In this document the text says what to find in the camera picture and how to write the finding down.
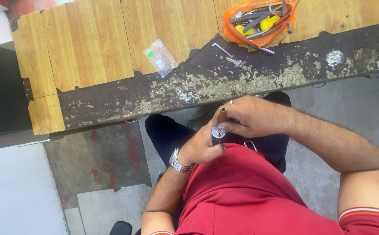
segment silver watch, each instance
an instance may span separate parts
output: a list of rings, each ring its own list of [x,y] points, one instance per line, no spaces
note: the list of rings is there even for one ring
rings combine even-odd
[[[175,168],[175,170],[181,172],[181,173],[187,173],[191,170],[192,166],[194,164],[192,164],[191,166],[183,166],[181,165],[181,163],[178,162],[178,153],[180,151],[180,148],[176,148],[174,149],[174,152],[172,153],[171,155],[171,158],[169,159],[169,164],[171,164],[171,166],[173,168]]]

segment hand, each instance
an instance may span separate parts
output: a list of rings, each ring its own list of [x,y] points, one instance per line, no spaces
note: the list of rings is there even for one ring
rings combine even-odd
[[[213,121],[203,126],[178,153],[178,162],[183,166],[191,166],[194,163],[202,164],[210,162],[226,151],[226,146],[217,144],[213,146],[211,128]]]
[[[226,108],[226,118],[239,123],[218,123],[221,108]],[[295,110],[254,96],[244,96],[219,107],[213,117],[213,126],[247,138],[286,133],[293,126]]]

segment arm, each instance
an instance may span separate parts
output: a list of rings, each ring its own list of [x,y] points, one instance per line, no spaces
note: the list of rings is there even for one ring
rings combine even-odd
[[[179,151],[178,162],[184,166],[206,163],[222,155],[224,145],[213,146],[212,121],[203,126]],[[159,180],[147,202],[141,219],[141,234],[166,231],[175,233],[172,216],[182,197],[189,173],[180,173],[169,167]]]
[[[246,137],[287,134],[340,172],[338,214],[351,207],[379,208],[379,148],[362,136],[255,97],[242,97],[224,106],[227,116],[239,123],[218,124],[216,113],[213,126]]]

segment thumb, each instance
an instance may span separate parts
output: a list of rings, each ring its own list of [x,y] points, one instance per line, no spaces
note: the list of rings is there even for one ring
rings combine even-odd
[[[217,126],[218,129],[225,129],[228,132],[234,133],[239,136],[244,136],[249,131],[249,128],[240,123],[233,123],[229,121],[224,121],[219,123]]]
[[[211,159],[221,156],[224,152],[226,152],[226,146],[224,144],[217,144],[208,148],[208,156],[211,157]]]

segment man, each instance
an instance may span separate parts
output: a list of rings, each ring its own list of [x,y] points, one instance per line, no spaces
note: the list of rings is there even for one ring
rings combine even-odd
[[[287,97],[232,100],[220,108],[238,122],[218,123],[217,111],[195,134],[168,117],[149,116],[146,130],[164,162],[172,154],[172,166],[147,203],[141,234],[379,234],[379,148],[290,108]],[[221,144],[213,146],[212,127],[226,130]],[[289,137],[341,173],[339,223],[308,209],[282,174]],[[250,141],[258,152],[243,145]]]

